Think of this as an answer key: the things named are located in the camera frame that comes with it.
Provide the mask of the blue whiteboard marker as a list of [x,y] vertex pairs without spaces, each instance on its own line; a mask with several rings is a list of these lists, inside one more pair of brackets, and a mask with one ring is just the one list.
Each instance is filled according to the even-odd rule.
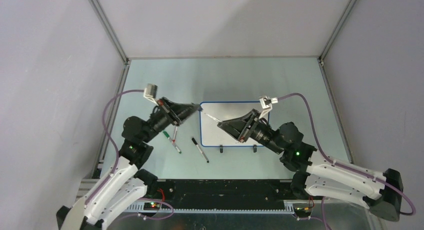
[[215,122],[217,122],[217,123],[221,123],[222,121],[221,120],[219,120],[218,118],[216,118],[216,117],[214,117],[214,116],[212,116],[212,115],[210,115],[210,114],[208,114],[208,113],[203,113],[204,115],[206,115],[207,117],[209,117],[210,119],[212,119],[213,121],[215,121]]

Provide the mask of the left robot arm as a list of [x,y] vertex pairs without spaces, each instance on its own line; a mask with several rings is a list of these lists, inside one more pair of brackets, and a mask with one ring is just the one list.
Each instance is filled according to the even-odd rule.
[[157,177],[143,169],[153,147],[148,143],[169,125],[180,126],[201,110],[196,103],[175,103],[162,97],[150,99],[155,106],[148,120],[131,116],[123,124],[124,142],[108,172],[72,207],[56,213],[61,230],[106,230],[131,204],[153,198]]

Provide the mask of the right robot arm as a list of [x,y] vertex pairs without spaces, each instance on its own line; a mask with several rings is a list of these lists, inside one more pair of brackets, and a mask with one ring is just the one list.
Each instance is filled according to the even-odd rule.
[[303,142],[304,135],[293,122],[274,130],[255,109],[219,121],[217,127],[240,143],[252,139],[280,154],[280,162],[294,172],[290,191],[295,198],[334,198],[363,207],[378,218],[400,220],[403,183],[398,171],[374,171],[322,154]]

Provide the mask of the blue framed whiteboard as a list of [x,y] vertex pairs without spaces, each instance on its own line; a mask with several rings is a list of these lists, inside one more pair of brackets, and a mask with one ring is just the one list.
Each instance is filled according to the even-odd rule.
[[218,122],[212,119],[229,120],[241,117],[252,109],[259,112],[262,110],[261,104],[256,101],[203,101],[200,103],[202,112],[200,113],[200,143],[203,147],[262,147],[253,139],[241,143],[217,127]]

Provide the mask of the green whiteboard marker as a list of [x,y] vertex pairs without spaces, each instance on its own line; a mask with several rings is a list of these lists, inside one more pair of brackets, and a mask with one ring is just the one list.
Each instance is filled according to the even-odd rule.
[[182,153],[181,149],[177,146],[177,144],[171,139],[170,135],[166,131],[162,131],[163,135],[169,140],[171,145],[177,150],[179,154]]

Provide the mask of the red whiteboard marker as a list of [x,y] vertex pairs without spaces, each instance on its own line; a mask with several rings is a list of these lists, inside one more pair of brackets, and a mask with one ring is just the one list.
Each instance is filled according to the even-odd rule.
[[177,133],[178,133],[178,126],[175,126],[175,128],[173,130],[173,135],[172,135],[172,142],[173,143],[176,142]]

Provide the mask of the black whiteboard marker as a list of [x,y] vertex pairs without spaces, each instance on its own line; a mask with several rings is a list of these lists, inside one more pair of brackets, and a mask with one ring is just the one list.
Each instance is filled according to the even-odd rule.
[[207,163],[209,163],[209,159],[206,156],[205,152],[203,151],[203,149],[200,147],[200,145],[198,144],[198,142],[196,141],[196,139],[194,137],[191,138],[191,141],[193,142],[193,144],[196,146],[196,148],[199,150],[200,154],[202,155],[202,157],[205,159],[205,161]]

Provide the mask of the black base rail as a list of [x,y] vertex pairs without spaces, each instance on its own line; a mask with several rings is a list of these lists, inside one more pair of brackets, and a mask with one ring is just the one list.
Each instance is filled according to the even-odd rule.
[[148,187],[146,198],[164,200],[175,210],[283,210],[296,196],[291,182],[279,179],[166,179]]

